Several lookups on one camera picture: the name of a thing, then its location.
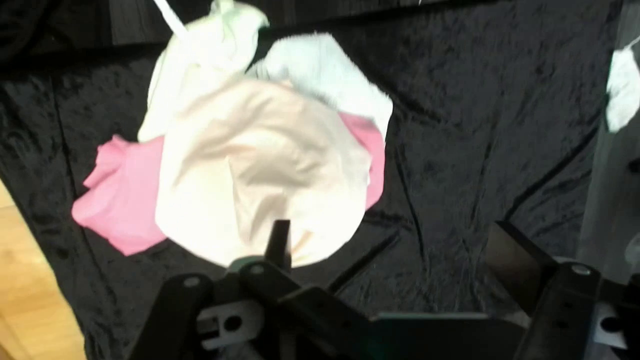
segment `black cloth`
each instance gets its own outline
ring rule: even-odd
[[[366,313],[497,311],[506,300],[480,265],[490,221],[510,218],[544,249],[573,255],[618,7],[515,0],[336,31],[396,99],[386,190],[351,243],[292,276]],[[115,49],[6,72],[0,84],[0,175],[80,320],[88,357],[127,357],[171,276],[222,273],[172,241],[124,257],[71,220],[96,145],[113,134],[134,140],[156,55]]]

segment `white fabric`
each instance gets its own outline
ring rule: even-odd
[[[608,130],[618,131],[640,107],[640,72],[631,45],[614,51],[607,91]]]
[[[368,81],[330,33],[279,40],[248,73],[291,81],[298,91],[320,98],[340,112],[373,118],[386,135],[393,99]]]
[[[168,6],[162,15],[172,28],[179,26]],[[257,54],[259,29],[267,23],[259,7],[222,0],[208,15],[174,33],[156,61],[138,140],[162,135],[179,118],[177,112],[195,98],[212,94],[231,75],[242,73]]]
[[[222,265],[265,254],[283,218],[292,221],[292,265],[325,260],[352,238],[366,210],[371,154],[336,110],[236,75],[177,116],[156,207],[168,238]]]

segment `pink cloth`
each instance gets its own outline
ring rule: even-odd
[[[156,200],[165,137],[128,143],[115,135],[98,148],[90,187],[73,205],[75,220],[131,255],[166,235],[156,226]]]
[[[373,207],[384,190],[384,140],[377,123],[368,118],[340,112],[347,128],[373,156],[371,183],[366,187],[366,207]]]

